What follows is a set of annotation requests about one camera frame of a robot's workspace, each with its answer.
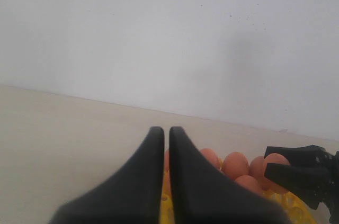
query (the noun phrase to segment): table surface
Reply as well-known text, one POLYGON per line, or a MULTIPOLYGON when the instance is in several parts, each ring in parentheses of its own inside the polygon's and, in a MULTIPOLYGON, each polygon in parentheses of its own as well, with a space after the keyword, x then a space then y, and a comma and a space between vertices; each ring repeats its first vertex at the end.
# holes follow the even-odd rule
POLYGON ((150 126, 183 126, 198 148, 249 160, 267 145, 339 142, 0 86, 0 223, 46 223, 56 208, 114 173, 150 126))

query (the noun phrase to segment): beige table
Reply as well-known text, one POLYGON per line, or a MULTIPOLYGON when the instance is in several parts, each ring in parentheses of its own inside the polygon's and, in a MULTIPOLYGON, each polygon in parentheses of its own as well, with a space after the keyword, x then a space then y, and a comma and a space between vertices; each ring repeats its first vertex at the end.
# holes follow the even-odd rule
POLYGON ((46 223, 57 206, 116 171, 154 125, 166 134, 183 126, 197 147, 220 157, 241 151, 251 160, 267 145, 339 149, 324 139, 0 86, 0 224, 46 223))

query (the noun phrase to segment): white wall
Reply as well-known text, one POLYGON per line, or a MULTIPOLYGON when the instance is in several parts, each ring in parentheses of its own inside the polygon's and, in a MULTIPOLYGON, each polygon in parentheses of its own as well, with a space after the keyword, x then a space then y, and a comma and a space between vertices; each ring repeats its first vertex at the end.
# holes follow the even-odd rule
POLYGON ((0 0, 0 83, 339 139, 339 0, 0 0))

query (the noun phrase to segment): yellow egg tray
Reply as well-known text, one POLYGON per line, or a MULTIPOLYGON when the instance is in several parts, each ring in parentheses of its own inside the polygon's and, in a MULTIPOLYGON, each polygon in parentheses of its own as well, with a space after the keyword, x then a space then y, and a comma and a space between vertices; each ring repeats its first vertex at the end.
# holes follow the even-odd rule
MULTIPOLYGON (((317 224, 305 204, 293 193, 280 195, 269 190, 265 191, 263 196, 281 205, 293 224, 317 224)), ((174 224, 172 200, 164 189, 160 202, 160 224, 174 224)))

